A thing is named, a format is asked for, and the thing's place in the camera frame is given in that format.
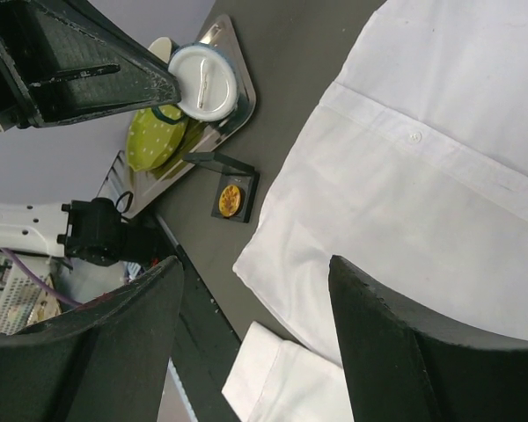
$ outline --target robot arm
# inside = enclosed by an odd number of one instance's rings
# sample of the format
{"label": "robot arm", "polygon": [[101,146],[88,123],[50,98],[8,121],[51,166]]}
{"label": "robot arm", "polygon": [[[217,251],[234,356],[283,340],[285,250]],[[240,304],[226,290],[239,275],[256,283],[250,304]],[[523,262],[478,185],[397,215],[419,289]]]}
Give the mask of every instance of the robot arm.
{"label": "robot arm", "polygon": [[0,204],[0,248],[80,258],[98,266],[118,261],[150,266],[165,254],[156,229],[127,224],[106,198],[70,204]]}
{"label": "robot arm", "polygon": [[62,204],[0,204],[0,248],[64,257],[64,245],[57,243],[66,234],[69,213]]}

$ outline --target cable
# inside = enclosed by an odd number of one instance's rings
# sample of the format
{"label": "cable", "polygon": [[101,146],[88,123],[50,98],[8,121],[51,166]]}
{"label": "cable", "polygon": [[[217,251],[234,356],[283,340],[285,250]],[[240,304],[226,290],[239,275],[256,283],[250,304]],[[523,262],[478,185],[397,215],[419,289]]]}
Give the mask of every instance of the cable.
{"label": "cable", "polygon": [[55,299],[58,299],[60,302],[65,303],[69,306],[72,306],[73,308],[82,305],[82,303],[77,302],[73,299],[70,299],[69,297],[57,292],[52,287],[48,286],[47,283],[42,281],[35,273],[32,272],[29,268],[27,268],[26,264],[16,256],[16,254],[11,251],[10,249],[1,248],[1,251],[4,253],[6,257],[8,257],[11,262],[13,262],[16,266],[19,267],[19,269],[24,273],[27,277],[29,277],[29,280],[31,280],[33,283],[35,283],[37,286],[41,287],[43,290],[45,290],[47,293],[52,295]]}
{"label": "cable", "polygon": [[[123,210],[120,211],[119,205],[121,204],[121,202],[123,201],[125,197],[128,197],[127,204],[125,205],[125,208],[123,208]],[[127,213],[131,209],[131,205],[133,205],[133,198],[134,198],[134,195],[131,191],[125,191],[124,193],[121,194],[121,196],[115,202],[115,209],[120,211],[120,214]]]}

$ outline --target metal tray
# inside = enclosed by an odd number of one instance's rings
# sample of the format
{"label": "metal tray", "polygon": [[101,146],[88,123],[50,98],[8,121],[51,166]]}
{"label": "metal tray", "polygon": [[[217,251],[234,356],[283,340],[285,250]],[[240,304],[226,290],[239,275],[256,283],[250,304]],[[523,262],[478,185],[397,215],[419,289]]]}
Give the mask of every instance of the metal tray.
{"label": "metal tray", "polygon": [[184,154],[212,151],[237,132],[253,114],[256,106],[256,92],[240,51],[231,18],[221,15],[202,35],[199,42],[219,49],[231,61],[237,75],[240,92],[237,108],[224,120],[217,122],[206,123],[190,120],[182,151],[162,167],[154,171],[135,173],[128,165],[124,166],[124,174],[120,174],[118,178],[125,185],[125,190],[130,190],[135,197],[131,209],[125,214],[128,218],[139,214],[162,192],[192,169],[193,164],[182,161]]}

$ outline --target white lid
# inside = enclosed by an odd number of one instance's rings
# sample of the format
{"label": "white lid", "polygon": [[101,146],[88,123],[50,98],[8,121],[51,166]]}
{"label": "white lid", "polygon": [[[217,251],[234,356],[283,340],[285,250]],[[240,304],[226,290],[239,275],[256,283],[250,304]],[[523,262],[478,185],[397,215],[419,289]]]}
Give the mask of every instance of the white lid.
{"label": "white lid", "polygon": [[213,48],[183,47],[170,59],[168,71],[180,84],[178,106],[197,120],[225,118],[237,104],[237,79],[227,60]]}

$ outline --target black table surface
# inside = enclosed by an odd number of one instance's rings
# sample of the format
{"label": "black table surface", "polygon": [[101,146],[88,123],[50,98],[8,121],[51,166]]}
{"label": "black table surface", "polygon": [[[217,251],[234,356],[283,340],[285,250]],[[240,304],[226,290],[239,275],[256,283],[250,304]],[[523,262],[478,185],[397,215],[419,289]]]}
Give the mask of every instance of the black table surface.
{"label": "black table surface", "polygon": [[243,338],[258,321],[288,332],[232,271],[250,241],[268,188],[349,50],[383,0],[216,0],[207,28],[231,16],[258,97],[251,120],[218,149],[253,165],[260,185],[248,224],[211,217],[219,175],[193,169],[166,192],[157,212],[184,247],[209,291]]}

